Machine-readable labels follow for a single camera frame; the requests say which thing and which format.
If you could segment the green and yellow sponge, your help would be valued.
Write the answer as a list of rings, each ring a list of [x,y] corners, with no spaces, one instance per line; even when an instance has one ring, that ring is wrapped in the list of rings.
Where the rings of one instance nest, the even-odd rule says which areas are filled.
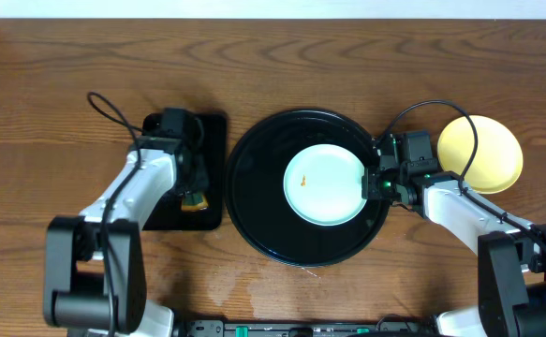
[[[209,202],[202,192],[186,194],[181,201],[182,212],[200,212],[208,208]]]

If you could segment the light blue plate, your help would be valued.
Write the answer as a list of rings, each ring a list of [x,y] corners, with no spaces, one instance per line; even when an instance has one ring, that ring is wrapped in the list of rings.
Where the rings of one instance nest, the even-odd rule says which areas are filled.
[[[333,144],[317,144],[289,161],[283,190],[290,208],[303,220],[323,227],[344,224],[366,204],[361,160]]]

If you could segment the yellow plate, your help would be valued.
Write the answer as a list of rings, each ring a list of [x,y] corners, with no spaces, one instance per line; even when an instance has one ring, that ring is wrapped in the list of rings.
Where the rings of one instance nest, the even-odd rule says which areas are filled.
[[[472,115],[478,149],[465,181],[480,194],[496,194],[513,186],[524,166],[520,143],[504,125],[489,117]],[[472,154],[474,136],[469,122],[460,117],[449,123],[437,142],[437,154],[445,171],[461,174]]]

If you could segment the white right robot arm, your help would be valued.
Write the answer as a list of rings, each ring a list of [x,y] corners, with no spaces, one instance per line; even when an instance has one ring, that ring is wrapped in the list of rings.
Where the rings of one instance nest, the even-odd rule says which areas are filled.
[[[478,259],[474,309],[447,312],[440,332],[546,336],[546,224],[496,207],[453,172],[442,172],[424,133],[375,139],[379,161],[362,176],[362,195],[397,204],[440,225]]]

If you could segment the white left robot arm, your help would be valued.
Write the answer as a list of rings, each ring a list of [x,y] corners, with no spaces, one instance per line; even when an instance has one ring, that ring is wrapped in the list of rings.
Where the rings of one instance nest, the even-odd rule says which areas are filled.
[[[102,336],[170,336],[174,313],[147,298],[140,233],[170,191],[207,183],[202,128],[134,137],[126,162],[79,215],[56,216],[45,241],[43,317]]]

